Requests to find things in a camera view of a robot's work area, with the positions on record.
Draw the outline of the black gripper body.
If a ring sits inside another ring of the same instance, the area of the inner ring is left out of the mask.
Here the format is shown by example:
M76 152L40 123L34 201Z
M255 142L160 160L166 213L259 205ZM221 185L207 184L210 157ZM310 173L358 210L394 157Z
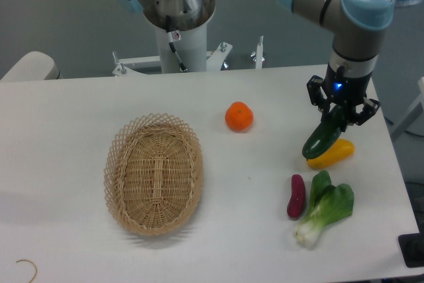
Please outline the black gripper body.
M331 103L340 105L347 121L367 121L372 114L356 112L366 103L366 90L372 75L372 60L353 61L332 54L327 64L323 90Z

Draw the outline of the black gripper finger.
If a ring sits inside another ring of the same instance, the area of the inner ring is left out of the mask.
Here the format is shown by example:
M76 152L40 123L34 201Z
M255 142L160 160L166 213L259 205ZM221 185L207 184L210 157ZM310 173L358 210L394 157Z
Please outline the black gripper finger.
M312 105L321 112L321 121L324 121L330 112L331 100L325 91L325 80L319 76L312 76L307 82L307 92Z
M344 102L344 123L342 124L341 131L345 132L348 126L363 125L377 113L379 108L379 101L375 99L365 98L364 103L362 104L362 111L357 113L355 105L351 105L347 101Z

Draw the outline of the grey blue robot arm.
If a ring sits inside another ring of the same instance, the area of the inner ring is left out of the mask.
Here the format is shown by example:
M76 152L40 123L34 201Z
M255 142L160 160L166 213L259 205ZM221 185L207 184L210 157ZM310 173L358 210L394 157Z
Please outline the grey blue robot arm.
M154 27L160 63L165 73L219 70L229 53L222 44L207 54L206 26L215 0L117 0L132 13L143 13ZM333 34L333 49L324 78L307 83L309 98L322 120L341 115L336 126L344 131L361 125L379 109L366 89L389 27L396 0L276 0L281 6Z

